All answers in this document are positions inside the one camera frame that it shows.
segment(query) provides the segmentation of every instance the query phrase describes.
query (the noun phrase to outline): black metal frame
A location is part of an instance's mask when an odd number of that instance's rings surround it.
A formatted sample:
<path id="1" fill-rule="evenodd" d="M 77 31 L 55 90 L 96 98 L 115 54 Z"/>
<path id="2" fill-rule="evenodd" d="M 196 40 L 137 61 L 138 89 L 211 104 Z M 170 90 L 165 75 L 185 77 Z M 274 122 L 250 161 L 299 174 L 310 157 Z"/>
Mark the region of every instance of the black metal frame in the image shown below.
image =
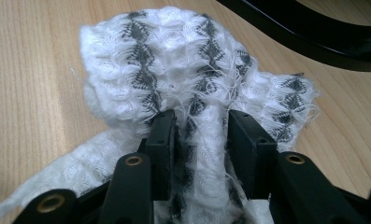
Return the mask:
<path id="1" fill-rule="evenodd" d="M 308 58 L 371 72 L 371 26 L 331 19 L 294 0 L 217 1 L 280 44 Z"/>
<path id="2" fill-rule="evenodd" d="M 159 114 L 138 152 L 119 159 L 110 182 L 79 198 L 68 189 L 41 194 L 14 223 L 153 223 L 153 201 L 171 196 L 175 125 L 174 111 Z M 269 200 L 275 223 L 371 223 L 371 194 L 366 200 L 337 189 L 308 157 L 278 153 L 252 116 L 229 111 L 227 150 L 246 196 Z"/>

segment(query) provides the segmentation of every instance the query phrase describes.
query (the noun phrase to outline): screw hole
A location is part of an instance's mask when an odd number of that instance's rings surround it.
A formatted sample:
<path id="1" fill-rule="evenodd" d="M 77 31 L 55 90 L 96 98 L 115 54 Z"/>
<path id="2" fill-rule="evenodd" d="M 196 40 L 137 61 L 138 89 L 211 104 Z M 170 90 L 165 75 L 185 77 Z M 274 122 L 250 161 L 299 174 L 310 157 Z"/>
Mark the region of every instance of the screw hole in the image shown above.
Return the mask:
<path id="1" fill-rule="evenodd" d="M 305 160 L 302 157 L 299 157 L 299 156 L 293 155 L 293 154 L 286 156 L 286 160 L 291 162 L 291 163 L 294 163 L 294 164 L 304 164 L 305 163 Z"/>
<path id="2" fill-rule="evenodd" d="M 39 213 L 49 213 L 61 207 L 65 202 L 65 197 L 61 194 L 52 194 L 45 197 L 36 208 Z"/>
<path id="3" fill-rule="evenodd" d="M 134 157 L 127 158 L 124 163 L 126 163 L 126 165 L 128 165 L 128 166 L 135 166 L 135 165 L 138 165 L 141 162 L 142 162 L 141 157 L 134 156 Z"/>

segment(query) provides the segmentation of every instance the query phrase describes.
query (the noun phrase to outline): light wood surface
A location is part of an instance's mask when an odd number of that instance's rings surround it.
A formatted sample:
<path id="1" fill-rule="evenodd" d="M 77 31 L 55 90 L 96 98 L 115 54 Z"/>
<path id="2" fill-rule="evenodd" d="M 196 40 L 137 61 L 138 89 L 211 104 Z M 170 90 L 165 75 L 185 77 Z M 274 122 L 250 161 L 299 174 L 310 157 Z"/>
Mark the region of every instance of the light wood surface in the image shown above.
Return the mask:
<path id="1" fill-rule="evenodd" d="M 371 24 L 371 0 L 302 2 L 339 20 Z M 207 13 L 221 22 L 258 59 L 260 70 L 305 72 L 321 91 L 316 100 L 321 111 L 301 132 L 296 149 L 334 185 L 367 197 L 371 73 L 301 56 L 214 0 L 0 0 L 0 202 L 35 172 L 106 128 L 84 104 L 80 25 L 164 6 Z M 0 223 L 10 223 L 18 213 L 11 212 Z"/>

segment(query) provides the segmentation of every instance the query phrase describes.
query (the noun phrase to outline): crumpled cloth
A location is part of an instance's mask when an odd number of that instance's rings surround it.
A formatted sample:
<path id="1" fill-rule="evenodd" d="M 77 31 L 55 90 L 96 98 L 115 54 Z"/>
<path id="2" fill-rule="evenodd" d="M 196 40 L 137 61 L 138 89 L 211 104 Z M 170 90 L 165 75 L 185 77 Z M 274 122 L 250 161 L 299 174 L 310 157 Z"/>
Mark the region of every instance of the crumpled cloth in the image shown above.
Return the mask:
<path id="1" fill-rule="evenodd" d="M 310 80 L 258 71 L 222 25 L 175 7 L 83 26 L 79 41 L 85 100 L 108 128 L 28 179 L 0 203 L 0 217 L 51 189 L 79 196 L 106 183 L 117 160 L 148 136 L 153 117 L 174 109 L 187 162 L 171 199 L 155 202 L 155 223 L 272 223 L 268 201 L 248 201 L 225 167 L 228 110 L 251 114 L 278 151 L 292 150 L 318 114 Z"/>

